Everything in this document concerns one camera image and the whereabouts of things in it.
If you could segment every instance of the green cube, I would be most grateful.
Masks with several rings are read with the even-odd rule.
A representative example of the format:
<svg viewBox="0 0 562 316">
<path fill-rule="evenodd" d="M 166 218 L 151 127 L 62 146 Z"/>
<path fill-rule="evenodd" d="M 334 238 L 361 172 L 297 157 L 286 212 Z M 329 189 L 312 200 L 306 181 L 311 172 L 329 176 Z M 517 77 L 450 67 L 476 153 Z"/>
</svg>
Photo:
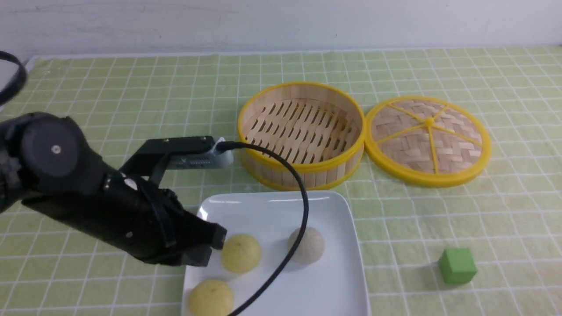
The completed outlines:
<svg viewBox="0 0 562 316">
<path fill-rule="evenodd" d="M 439 269 L 448 284 L 468 283 L 478 272 L 468 248 L 445 249 L 439 259 Z"/>
</svg>

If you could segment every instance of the yellow rim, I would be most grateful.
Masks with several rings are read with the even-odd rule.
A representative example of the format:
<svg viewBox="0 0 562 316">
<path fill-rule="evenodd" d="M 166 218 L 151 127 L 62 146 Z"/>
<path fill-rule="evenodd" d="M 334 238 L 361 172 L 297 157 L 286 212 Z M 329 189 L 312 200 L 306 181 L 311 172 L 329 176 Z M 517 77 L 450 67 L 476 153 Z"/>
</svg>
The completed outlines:
<svg viewBox="0 0 562 316">
<path fill-rule="evenodd" d="M 355 166 L 353 166 L 353 169 L 351 169 L 351 171 L 348 174 L 344 175 L 342 178 L 339 178 L 338 180 L 336 180 L 334 182 L 330 182 L 330 183 L 325 184 L 323 186 L 310 187 L 310 188 L 306 188 L 306 189 L 307 190 L 329 190 L 329 189 L 335 188 L 338 185 L 345 182 L 347 179 L 349 179 L 353 175 L 353 173 L 355 173 L 357 168 L 359 168 L 360 163 L 361 163 L 361 160 L 359 160 L 357 162 L 357 164 L 355 164 Z M 256 180 L 258 180 L 261 184 L 265 185 L 266 187 L 272 188 L 272 189 L 277 190 L 277 191 L 298 191 L 298 188 L 281 186 L 280 184 L 271 182 L 269 180 L 264 179 L 263 177 L 260 177 L 259 175 L 254 173 L 248 167 L 248 165 L 246 165 L 246 161 L 244 159 L 242 159 L 242 165 L 244 166 L 244 168 L 246 168 L 246 170 L 248 170 L 248 172 L 252 175 L 252 177 L 254 177 Z"/>
<path fill-rule="evenodd" d="M 450 108 L 453 109 L 455 111 L 458 111 L 459 113 L 463 114 L 464 116 L 466 116 L 476 127 L 476 129 L 478 130 L 478 132 L 480 133 L 480 135 L 482 136 L 482 154 L 480 156 L 480 158 L 478 159 L 478 161 L 472 165 L 470 168 L 465 169 L 461 172 L 458 173 L 453 173 L 453 174 L 429 174 L 429 173 L 424 173 L 424 172 L 420 172 L 420 171 L 416 171 L 416 170 L 412 170 L 410 168 L 404 167 L 402 165 L 400 165 L 399 163 L 393 161 L 392 159 L 390 159 L 388 156 L 386 156 L 379 148 L 379 146 L 377 146 L 375 140 L 373 139 L 373 135 L 369 132 L 367 134 L 367 136 L 365 137 L 365 147 L 367 150 L 367 154 L 369 155 L 369 157 L 371 157 L 371 159 L 384 171 L 386 171 L 387 173 L 395 176 L 398 179 L 401 179 L 405 182 L 410 182 L 412 184 L 416 184 L 418 186 L 424 186 L 424 187 L 437 187 L 437 188 L 442 188 L 442 187 L 452 187 L 452 186 L 458 186 L 461 185 L 463 183 L 466 183 L 474 178 L 476 178 L 476 176 L 478 176 L 478 174 L 480 174 L 480 172 L 482 172 L 482 170 L 486 167 L 486 165 L 488 164 L 488 161 L 490 160 L 490 156 L 491 156 L 491 152 L 492 152 L 492 144 L 491 144 L 491 140 L 490 140 L 490 136 L 488 135 L 488 132 L 486 131 L 484 125 L 482 125 L 482 123 L 480 123 L 475 117 L 473 117 L 470 113 L 466 112 L 464 109 L 461 109 L 460 107 L 443 101 L 443 100 L 439 100 L 436 98 L 431 98 L 431 97 L 420 97 L 420 96 L 406 96 L 406 97 L 399 97 L 399 98 L 394 98 L 394 99 L 390 99 L 390 100 L 386 100 L 382 103 L 380 103 L 379 105 L 377 105 L 375 108 L 373 108 L 371 111 L 369 111 L 369 113 L 367 114 L 366 117 L 366 121 L 368 123 L 368 125 L 365 126 L 365 130 L 370 130 L 370 126 L 372 124 L 372 121 L 374 119 L 374 117 L 377 115 L 377 113 L 384 108 L 387 105 L 390 105 L 394 102 L 399 102 L 399 101 L 404 101 L 404 100 L 411 100 L 411 99 L 416 99 L 416 100 L 426 100 L 426 101 L 432 101 L 432 102 L 436 102 L 436 103 L 441 103 L 443 105 L 445 105 L 446 108 Z"/>
<path fill-rule="evenodd" d="M 260 93 L 253 96 L 250 100 L 248 100 L 248 102 L 246 102 L 246 104 L 244 104 L 244 106 L 242 107 L 242 110 L 240 111 L 240 115 L 238 116 L 238 139 L 241 142 L 247 143 L 247 141 L 244 138 L 244 134 L 242 133 L 242 114 L 247 110 L 248 106 L 250 106 L 250 104 L 254 100 L 259 98 L 263 94 L 268 93 L 271 90 L 286 87 L 286 86 L 289 86 L 289 85 L 314 85 L 314 86 L 317 86 L 317 87 L 323 87 L 323 88 L 332 90 L 334 92 L 337 92 L 337 93 L 345 96 L 349 101 L 351 101 L 353 106 L 355 106 L 355 109 L 361 114 L 361 124 L 362 124 L 361 132 L 359 134 L 359 137 L 355 141 L 355 143 L 353 143 L 353 145 L 348 150 L 341 153 L 340 155 L 338 155 L 334 158 L 322 161 L 322 162 L 316 162 L 314 164 L 291 164 L 291 165 L 298 172 L 301 172 L 301 173 L 319 172 L 319 171 L 324 171 L 324 170 L 327 170 L 327 169 L 331 169 L 335 166 L 341 165 L 342 163 L 349 160 L 351 156 L 353 156 L 355 153 L 357 153 L 357 151 L 361 148 L 362 144 L 365 141 L 365 134 L 366 134 L 366 128 L 365 128 L 366 127 L 366 121 L 365 121 L 365 115 L 363 114 L 363 110 L 361 109 L 359 104 L 357 104 L 357 102 L 355 102 L 355 100 L 353 100 L 353 98 L 351 98 L 344 91 L 341 91 L 337 88 L 331 87 L 331 86 L 326 85 L 326 84 L 314 83 L 314 82 L 289 82 L 289 83 L 278 84 L 278 85 L 274 85 L 273 87 L 269 87 L 267 89 L 264 89 Z M 254 151 L 254 150 L 246 150 L 246 152 L 253 159 L 259 161 L 260 163 L 263 163 L 263 164 L 267 165 L 270 168 L 273 168 L 273 169 L 276 169 L 276 170 L 284 169 L 283 165 L 280 164 L 279 162 L 277 162 L 273 158 L 269 158 L 267 156 L 264 156 L 264 155 Z"/>
</svg>

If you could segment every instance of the white plate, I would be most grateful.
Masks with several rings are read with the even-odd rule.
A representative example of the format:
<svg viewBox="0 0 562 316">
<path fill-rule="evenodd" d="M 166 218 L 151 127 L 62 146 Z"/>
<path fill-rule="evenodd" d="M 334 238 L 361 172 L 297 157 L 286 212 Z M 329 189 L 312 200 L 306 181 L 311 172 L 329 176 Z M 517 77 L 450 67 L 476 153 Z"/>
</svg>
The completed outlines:
<svg viewBox="0 0 562 316">
<path fill-rule="evenodd" d="M 332 191 L 310 191 L 309 227 L 325 239 L 324 255 L 301 266 L 290 262 L 244 316 L 370 315 L 359 242 L 346 200 Z M 188 316 L 187 295 L 208 278 L 228 282 L 235 307 L 249 298 L 271 275 L 287 253 L 287 238 L 300 226 L 299 192 L 237 193 L 208 198 L 197 215 L 217 222 L 233 234 L 246 233 L 260 243 L 259 265 L 241 276 L 226 271 L 220 251 L 214 251 L 205 268 L 187 267 L 183 285 L 183 311 Z"/>
</svg>

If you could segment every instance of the yellow bun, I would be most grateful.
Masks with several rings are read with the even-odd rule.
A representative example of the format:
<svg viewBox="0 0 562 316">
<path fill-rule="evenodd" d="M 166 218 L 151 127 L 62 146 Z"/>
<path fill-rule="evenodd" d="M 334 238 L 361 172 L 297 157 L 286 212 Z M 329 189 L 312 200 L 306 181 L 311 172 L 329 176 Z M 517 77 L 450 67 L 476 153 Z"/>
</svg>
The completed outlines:
<svg viewBox="0 0 562 316">
<path fill-rule="evenodd" d="M 224 268 L 238 274 L 250 272 L 260 259 L 260 244 L 248 234 L 234 235 L 227 239 L 221 252 Z"/>
<path fill-rule="evenodd" d="M 193 316 L 227 316 L 234 308 L 234 294 L 221 280 L 205 280 L 189 294 L 188 306 Z"/>
</svg>

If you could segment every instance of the black cable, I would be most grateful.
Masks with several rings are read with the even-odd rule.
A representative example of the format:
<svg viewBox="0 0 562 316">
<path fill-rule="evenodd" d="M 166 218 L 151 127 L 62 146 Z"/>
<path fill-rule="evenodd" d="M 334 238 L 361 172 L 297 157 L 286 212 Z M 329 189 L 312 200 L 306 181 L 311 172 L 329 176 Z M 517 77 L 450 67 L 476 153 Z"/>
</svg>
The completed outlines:
<svg viewBox="0 0 562 316">
<path fill-rule="evenodd" d="M 242 305 L 240 305 L 238 308 L 236 308 L 232 313 L 228 315 L 228 316 L 237 316 L 240 315 L 240 313 L 243 312 L 246 308 L 248 308 L 248 306 L 250 306 L 255 300 L 257 300 L 257 298 L 260 297 L 260 295 L 262 295 L 265 292 L 265 290 L 267 290 L 267 288 L 273 283 L 273 281 L 277 278 L 277 276 L 281 274 L 281 271 L 285 268 L 287 263 L 289 263 L 289 260 L 293 257 L 295 251 L 297 251 L 297 248 L 301 243 L 301 240 L 305 234 L 306 223 L 309 219 L 309 198 L 308 195 L 306 194 L 305 185 L 302 182 L 302 179 L 298 175 L 297 171 L 289 164 L 289 162 L 287 162 L 287 160 L 283 159 L 275 152 L 270 151 L 267 148 L 263 148 L 257 145 L 242 143 L 242 142 L 221 142 L 216 145 L 216 148 L 219 151 L 248 148 L 248 149 L 260 151 L 266 155 L 271 156 L 271 158 L 277 160 L 285 168 L 287 168 L 289 172 L 291 172 L 293 177 L 296 179 L 298 183 L 298 187 L 301 190 L 302 203 L 304 206 L 304 210 L 302 212 L 301 228 L 298 230 L 297 239 L 294 241 L 293 246 L 291 246 L 291 249 L 289 249 L 289 252 L 285 256 L 283 261 L 281 261 L 281 264 L 279 264 L 279 266 L 275 269 L 275 271 L 273 271 L 273 274 L 271 274 L 271 276 L 267 279 L 267 281 L 265 281 L 265 283 L 252 296 L 250 296 L 248 300 L 246 300 Z"/>
<path fill-rule="evenodd" d="M 8 84 L 0 90 L 0 107 L 9 100 L 13 99 L 25 86 L 28 81 L 28 72 L 25 70 L 24 64 L 21 63 L 16 56 L 0 51 L 0 60 L 12 62 L 17 65 L 17 72 Z"/>
</svg>

